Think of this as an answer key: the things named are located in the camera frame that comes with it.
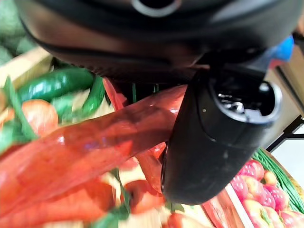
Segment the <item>green pepper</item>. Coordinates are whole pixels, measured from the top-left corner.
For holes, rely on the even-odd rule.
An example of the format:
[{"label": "green pepper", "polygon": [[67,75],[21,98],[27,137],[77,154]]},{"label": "green pepper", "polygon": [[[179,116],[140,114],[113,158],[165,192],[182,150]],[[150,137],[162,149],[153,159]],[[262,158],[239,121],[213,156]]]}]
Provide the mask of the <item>green pepper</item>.
[{"label": "green pepper", "polygon": [[105,87],[103,84],[103,78],[96,76],[94,83],[91,87],[89,96],[82,105],[81,109],[69,112],[68,110],[62,115],[62,120],[64,122],[70,122],[72,119],[80,120],[82,118],[87,118],[93,115],[99,108],[101,102],[105,96]]},{"label": "green pepper", "polygon": [[90,90],[89,96],[82,106],[82,111],[86,116],[94,114],[99,108],[105,96],[105,87],[103,78],[97,76]]},{"label": "green pepper", "polygon": [[50,102],[69,92],[85,90],[92,86],[92,74],[81,68],[73,67],[46,73],[19,88],[21,102],[30,99],[43,99]]}]

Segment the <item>metal frame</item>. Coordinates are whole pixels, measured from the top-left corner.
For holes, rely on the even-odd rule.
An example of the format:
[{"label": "metal frame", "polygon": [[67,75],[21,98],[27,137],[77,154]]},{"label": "metal frame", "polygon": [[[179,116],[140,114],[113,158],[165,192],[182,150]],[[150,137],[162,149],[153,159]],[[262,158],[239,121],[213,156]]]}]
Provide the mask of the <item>metal frame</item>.
[{"label": "metal frame", "polygon": [[294,134],[294,132],[304,124],[302,116],[298,116],[291,124],[289,124],[284,130],[283,134],[277,138],[270,146],[267,147],[267,151],[272,153],[278,146],[280,146],[287,139],[303,140],[304,134]]}]

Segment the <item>blue object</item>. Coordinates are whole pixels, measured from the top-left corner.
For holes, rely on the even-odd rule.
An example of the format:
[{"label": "blue object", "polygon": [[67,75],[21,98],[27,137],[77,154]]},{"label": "blue object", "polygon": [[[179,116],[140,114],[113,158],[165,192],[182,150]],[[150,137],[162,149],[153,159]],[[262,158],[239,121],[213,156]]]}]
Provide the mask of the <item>blue object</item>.
[{"label": "blue object", "polygon": [[289,36],[286,40],[275,47],[273,58],[287,62],[291,58],[293,48],[294,39],[292,36]]}]

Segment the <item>tomato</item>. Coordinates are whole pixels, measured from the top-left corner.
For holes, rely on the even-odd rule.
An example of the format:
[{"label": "tomato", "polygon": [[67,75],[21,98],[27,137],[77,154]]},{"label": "tomato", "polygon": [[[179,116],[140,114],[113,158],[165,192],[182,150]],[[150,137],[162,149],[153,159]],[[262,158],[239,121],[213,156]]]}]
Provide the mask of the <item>tomato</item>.
[{"label": "tomato", "polygon": [[[46,135],[58,127],[56,109],[49,102],[40,99],[28,100],[22,104],[22,111],[33,131],[39,135]],[[10,110],[6,121],[15,118],[14,110]]]},{"label": "tomato", "polygon": [[124,188],[130,193],[131,213],[140,214],[164,205],[164,196],[157,192],[146,180],[135,180],[127,183]]},{"label": "tomato", "polygon": [[168,224],[163,225],[162,228],[209,228],[190,218],[186,215],[173,213],[168,219]]}]

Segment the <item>red apple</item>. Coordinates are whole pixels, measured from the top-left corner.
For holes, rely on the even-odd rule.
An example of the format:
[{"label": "red apple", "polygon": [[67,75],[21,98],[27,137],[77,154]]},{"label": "red apple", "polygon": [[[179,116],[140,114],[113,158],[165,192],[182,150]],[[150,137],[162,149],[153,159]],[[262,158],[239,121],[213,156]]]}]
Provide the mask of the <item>red apple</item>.
[{"label": "red apple", "polygon": [[252,199],[246,199],[242,202],[242,204],[255,228],[273,227],[266,210],[260,203]]},{"label": "red apple", "polygon": [[246,163],[238,172],[238,175],[249,176],[253,177],[254,179],[257,179],[257,171],[255,167],[250,163]]},{"label": "red apple", "polygon": [[264,176],[264,168],[261,163],[256,160],[250,160],[246,163],[247,165],[252,165],[256,170],[257,180],[261,181]]},{"label": "red apple", "polygon": [[263,203],[265,201],[265,191],[263,188],[263,184],[258,182],[253,177],[248,176],[241,176],[247,186],[248,186],[248,193],[250,193],[253,196],[253,200],[256,200],[259,203]]},{"label": "red apple", "polygon": [[274,209],[270,207],[264,207],[264,209],[266,210],[269,219],[274,225],[274,228],[284,228],[284,224],[282,223],[280,216]]},{"label": "red apple", "polygon": [[264,188],[264,191],[265,191],[265,200],[261,204],[263,206],[271,207],[272,209],[275,209],[276,208],[275,199],[272,197],[272,195],[266,188]]},{"label": "red apple", "polygon": [[281,211],[280,212],[281,218],[283,219],[284,225],[286,228],[302,228],[304,224],[299,221],[296,214],[292,211]]},{"label": "red apple", "polygon": [[272,195],[272,197],[275,199],[275,210],[276,211],[280,211],[280,210],[284,210],[285,208],[287,208],[288,203],[289,203],[289,197],[286,194],[286,192],[284,192],[281,189],[278,189],[275,186],[271,186],[271,185],[264,185],[264,188],[267,189],[270,194]]},{"label": "red apple", "polygon": [[230,182],[240,201],[246,199],[248,195],[248,187],[243,178],[236,175]]},{"label": "red apple", "polygon": [[264,173],[264,180],[265,180],[265,183],[268,185],[276,186],[276,184],[277,184],[276,175],[273,172],[268,171],[268,170],[266,170]]}]

